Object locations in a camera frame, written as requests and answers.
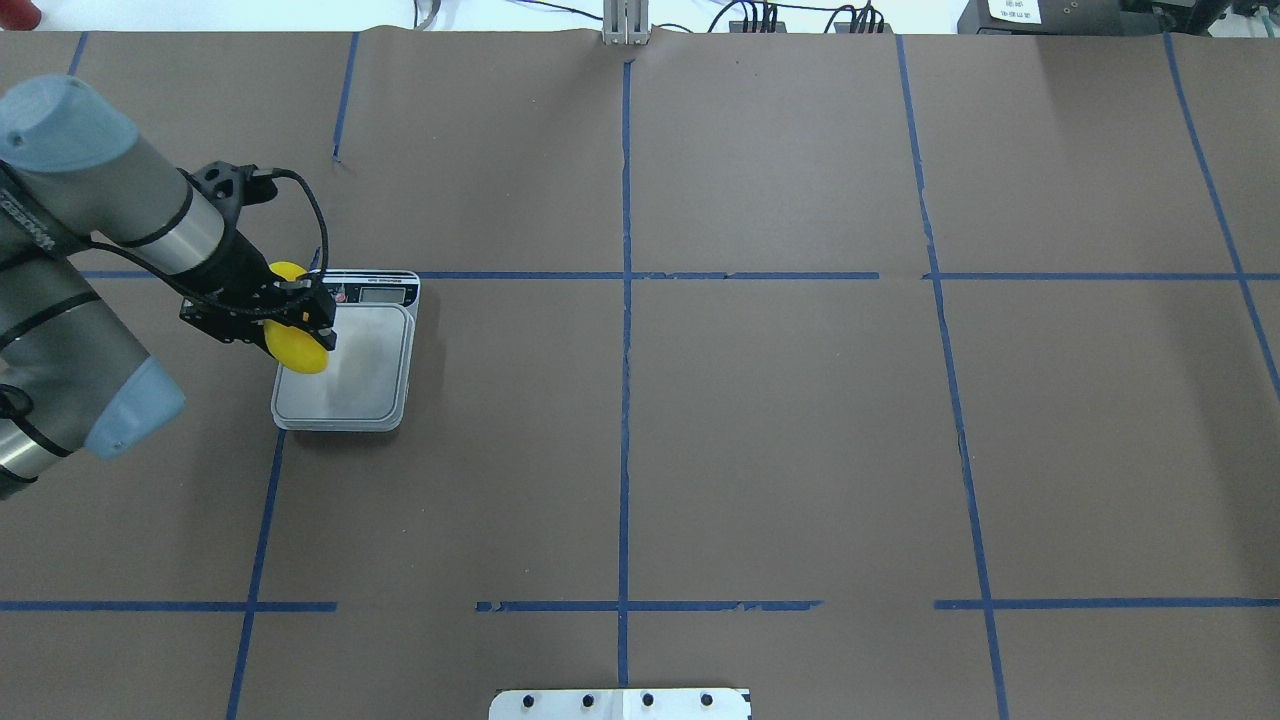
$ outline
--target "yellow ball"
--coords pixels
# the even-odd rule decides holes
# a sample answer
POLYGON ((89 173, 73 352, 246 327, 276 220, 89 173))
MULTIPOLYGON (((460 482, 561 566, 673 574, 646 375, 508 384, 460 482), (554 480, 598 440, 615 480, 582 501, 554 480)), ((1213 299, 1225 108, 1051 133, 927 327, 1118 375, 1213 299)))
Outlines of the yellow ball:
MULTIPOLYGON (((288 261, 271 263, 271 272, 287 281, 296 281, 306 273, 301 265, 288 261)), ((262 334, 271 356, 294 373, 314 375, 329 366, 329 351, 298 328, 265 320, 262 334)))

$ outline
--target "digital scale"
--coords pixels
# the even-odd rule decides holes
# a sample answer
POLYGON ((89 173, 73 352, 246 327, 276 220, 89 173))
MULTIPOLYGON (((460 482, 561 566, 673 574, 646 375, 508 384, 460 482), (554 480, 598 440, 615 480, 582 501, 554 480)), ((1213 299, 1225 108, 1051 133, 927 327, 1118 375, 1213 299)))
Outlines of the digital scale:
POLYGON ((275 374, 271 416, 285 430, 379 433, 404 416, 421 281, 404 270, 328 270, 338 302, 329 366, 275 374))

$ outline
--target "blue tape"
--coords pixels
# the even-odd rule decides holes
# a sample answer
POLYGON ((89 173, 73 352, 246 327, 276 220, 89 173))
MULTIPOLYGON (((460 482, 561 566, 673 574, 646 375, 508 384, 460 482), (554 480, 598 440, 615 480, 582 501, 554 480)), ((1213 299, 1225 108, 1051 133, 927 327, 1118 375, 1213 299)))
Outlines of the blue tape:
MULTIPOLYGON (((808 612, 820 600, 632 600, 628 612, 808 612)), ((477 602, 476 612, 617 612, 609 600, 548 600, 477 602)))
POLYGON ((934 610, 1128 610, 1143 607, 1280 607, 1274 597, 1074 597, 1024 600, 940 600, 934 610))
POLYGON ((541 272, 541 270, 428 270, 417 273, 425 281, 621 281, 622 273, 541 272))
POLYGON ((927 273, 920 279, 932 281, 1152 281, 1202 282, 1230 281, 1235 273, 927 273))
POLYGON ((1174 90, 1178 92, 1178 104, 1183 109, 1183 119, 1187 122, 1187 133, 1192 138, 1192 149, 1196 150, 1196 161, 1199 163, 1201 174, 1204 176, 1204 187, 1208 188, 1208 197, 1213 204, 1213 214, 1217 215, 1217 225, 1222 231, 1222 240, 1226 242, 1226 251, 1231 256, 1231 266, 1240 282, 1240 295, 1244 296, 1244 306, 1249 311, 1249 320, 1253 323, 1253 333, 1258 337, 1258 346, 1262 348, 1262 360, 1267 365, 1267 374, 1271 375, 1271 389, 1280 400, 1280 372, 1276 372, 1275 357, 1271 354, 1271 343, 1262 329, 1262 318, 1258 307, 1253 302, 1253 292, 1249 291, 1249 282, 1244 277, 1244 264, 1235 247, 1235 237, 1231 236, 1231 225, 1226 222, 1226 213, 1222 210, 1222 200, 1217 195, 1217 184, 1213 174, 1208 169, 1208 160, 1204 158, 1204 147, 1201 145, 1199 133, 1196 132, 1196 120, 1192 119, 1192 108, 1187 102, 1187 92, 1183 90, 1183 76, 1178 70, 1178 58, 1174 54, 1174 37, 1165 33, 1165 56, 1169 58, 1169 73, 1174 79, 1174 90))
POLYGON ((275 433, 275 452, 271 457, 271 477, 266 484, 266 501, 262 503, 262 524, 257 530, 257 551, 253 553, 253 574, 248 582, 248 607, 244 609, 244 621, 241 625, 239 650, 236 652, 236 670, 232 673, 232 689, 227 700, 227 720, 236 720, 239 708, 241 687, 244 682, 244 666, 248 664, 248 648, 253 641, 253 615, 257 593, 262 585, 262 566, 266 564, 266 544, 271 537, 271 518, 275 515, 275 491, 280 484, 280 468, 284 464, 284 430, 275 433))
POLYGON ((253 612, 337 612, 337 602, 253 602, 246 603, 253 612))
MULTIPOLYGON (((920 222, 928 240, 929 272, 933 275, 933 301, 938 314, 938 331, 942 336, 942 355, 947 366, 947 387, 951 391, 951 414, 955 419, 956 437, 960 451, 960 469, 964 477, 965 500, 969 505, 969 533, 973 539, 973 555, 978 566, 978 588, 984 602, 991 602, 991 579, 987 574, 987 551, 982 539, 982 520, 978 515, 978 493, 973 484, 973 466, 969 462, 969 438, 965 433, 964 409, 960 405, 960 383, 956 379, 955 355, 951 351, 951 331, 947 327, 946 306, 942 297, 942 281, 938 266, 938 252, 933 238, 933 223, 924 202, 924 161, 920 155, 920 140, 915 126, 915 105, 911 101, 911 81, 906 69, 906 45, 902 36, 897 41, 897 67, 902 81, 902 102, 906 106, 906 127, 911 140, 911 160, 915 167, 915 188, 920 199, 920 222)), ((1000 638, 996 633, 996 614, 989 605, 983 611, 987 625, 987 652, 991 656, 991 675, 996 689, 996 708, 1001 720, 1009 719, 1009 700, 1005 693, 1005 669, 1000 659, 1000 638)))
POLYGON ((236 670, 232 673, 232 691, 227 698, 227 720, 236 720, 239 712, 241 688, 244 687, 244 666, 248 665, 248 646, 253 637, 253 614, 246 612, 241 623, 241 643, 236 651, 236 670))
POLYGON ((637 281, 878 281, 879 273, 788 273, 788 272, 641 272, 637 281))
POLYGON ((356 47, 360 46, 360 32, 351 33, 351 46, 347 49, 347 72, 342 78, 342 99, 338 100, 338 119, 333 126, 333 159, 338 159, 342 147, 342 131, 347 124, 347 99, 351 97, 351 78, 356 72, 356 47))
POLYGON ((618 432, 618 687, 630 684, 631 601, 631 63, 622 64, 622 418, 618 432))
POLYGON ((72 54, 72 64, 67 67, 67 74, 74 76, 79 70, 79 61, 84 56, 86 45, 88 45, 88 31, 82 32, 79 41, 76 42, 76 53, 72 54))

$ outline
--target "cable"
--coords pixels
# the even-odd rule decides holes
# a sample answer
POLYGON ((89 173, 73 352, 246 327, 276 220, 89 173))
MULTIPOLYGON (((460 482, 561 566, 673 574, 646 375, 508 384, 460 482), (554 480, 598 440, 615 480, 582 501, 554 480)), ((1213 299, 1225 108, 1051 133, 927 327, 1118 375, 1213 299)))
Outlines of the cable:
POLYGON ((827 35, 828 32, 831 32, 831 27, 833 24, 836 24, 836 18, 840 15, 840 13, 844 13, 845 10, 849 10, 849 27, 850 28, 854 26, 855 22, 858 22, 858 8, 854 8, 852 5, 841 5, 841 6, 836 8, 835 13, 831 14, 831 19, 827 20, 827 27, 822 28, 822 33, 823 35, 827 35))
MULTIPOLYGON (((320 202, 316 200, 315 193, 311 192, 311 186, 307 184, 307 181, 305 181, 302 176, 300 176, 298 173, 283 168, 274 168, 270 173, 266 174, 266 177, 273 179, 274 178, 292 179, 293 182, 298 183, 298 186, 302 188, 302 192, 306 193, 307 202, 311 204, 311 210, 316 214, 316 224, 320 227, 320 268, 315 272, 319 273, 316 277, 323 278, 325 272, 329 270, 329 225, 325 224, 324 222, 324 213, 320 211, 320 202)), ((183 286, 182 283, 175 281, 173 275, 170 275, 169 273, 161 270, 160 268, 156 268, 155 265, 152 265, 147 260, 143 260, 142 258, 138 258, 131 252, 125 252, 124 250, 114 245, 90 241, 88 246, 95 250, 105 250, 106 252, 110 252, 113 255, 119 255, 120 258, 129 260, 134 265, 142 268, 143 270, 164 281, 164 283, 170 288, 173 288, 178 295, 182 295, 183 297, 187 297, 193 302, 201 302, 204 305, 209 305, 210 307, 221 310, 223 313, 230 313, 232 315, 244 315, 246 318, 270 318, 271 315, 276 315, 279 313, 288 313, 289 310, 301 306, 303 302, 307 301, 307 299, 311 295, 311 293, 300 295, 293 300, 288 300, 275 307, 270 307, 266 310, 261 307, 237 307, 234 305, 228 305, 211 295, 205 295, 204 292, 196 292, 183 286)), ((323 287, 323 286, 320 284, 312 286, 312 288, 315 287, 323 287)))
MULTIPOLYGON (((413 29, 426 29, 435 22, 435 15, 440 13, 440 0, 431 0, 431 9, 426 12, 426 18, 413 24, 413 29)), ((413 3, 413 19, 417 19, 417 3, 413 3)))
POLYGON ((543 3, 543 0, 507 0, 507 3, 515 3, 517 5, 544 5, 547 8, 554 8, 557 10, 562 10, 564 13, 573 13, 575 15, 582 15, 584 18, 600 20, 602 23, 604 22, 604 18, 602 18, 600 15, 593 15, 586 10, 579 10, 577 8, 570 8, 567 5, 557 5, 554 3, 543 3))
MULTIPOLYGON (((529 0, 508 0, 508 1, 511 1, 511 3, 522 3, 522 1, 529 1, 529 0)), ((730 8, 732 8, 733 5, 740 5, 740 4, 751 5, 751 8, 754 10, 756 3, 759 3, 762 5, 767 5, 774 13, 773 20, 772 20, 772 26, 771 26, 772 29, 777 29, 777 12, 778 12, 778 8, 786 8, 788 10, 812 10, 814 13, 832 13, 832 17, 835 17, 836 13, 844 12, 846 8, 850 9, 850 10, 852 10, 852 12, 855 12, 855 13, 858 12, 858 8, 855 8, 852 5, 841 5, 840 8, 815 8, 813 5, 792 5, 790 3, 773 3, 773 0, 733 0, 728 5, 724 5, 723 8, 721 8, 721 12, 716 14, 716 19, 712 20, 712 26, 709 28, 707 28, 707 32, 714 32, 716 31, 716 24, 724 15, 724 13, 730 8)), ((867 10, 869 5, 870 5, 870 3, 868 3, 867 5, 864 5, 863 10, 867 10)), ((879 10, 876 10, 874 8, 870 8, 870 12, 874 13, 874 15, 868 15, 869 18, 872 18, 870 23, 868 23, 868 24, 869 26, 870 24, 877 24, 879 27, 879 29, 878 31, 869 31, 869 32, 884 32, 884 14, 881 13, 879 10)), ((759 24, 758 24, 756 20, 753 20, 753 24, 755 24, 756 27, 759 27, 759 24)), ((855 32, 856 24, 858 24, 858 17, 855 15, 852 18, 852 23, 851 23, 851 27, 849 28, 849 31, 850 32, 855 32)))
POLYGON ((716 17, 712 19, 712 24, 710 24, 710 27, 707 28, 707 32, 716 32, 716 24, 719 23, 719 19, 723 18, 724 13, 727 13, 730 10, 730 8, 732 8, 733 5, 745 5, 745 8, 742 8, 742 23, 744 23, 742 28, 744 29, 746 29, 746 24, 745 23, 746 23, 746 9, 748 8, 751 9, 751 26, 754 27, 754 26, 759 24, 760 20, 759 20, 758 15, 755 14, 755 3, 753 0, 733 0, 728 5, 724 5, 723 8, 721 8, 719 13, 716 13, 716 17))

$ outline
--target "table surface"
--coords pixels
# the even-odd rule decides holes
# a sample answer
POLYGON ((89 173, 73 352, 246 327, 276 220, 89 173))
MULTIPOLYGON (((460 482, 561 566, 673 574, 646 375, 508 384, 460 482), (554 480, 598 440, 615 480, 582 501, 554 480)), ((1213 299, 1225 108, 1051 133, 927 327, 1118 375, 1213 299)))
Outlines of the table surface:
POLYGON ((280 433, 76 259, 188 407, 0 507, 5 717, 1280 715, 1280 100, 1220 81, 1276 47, 4 35, 424 279, 403 425, 280 433))

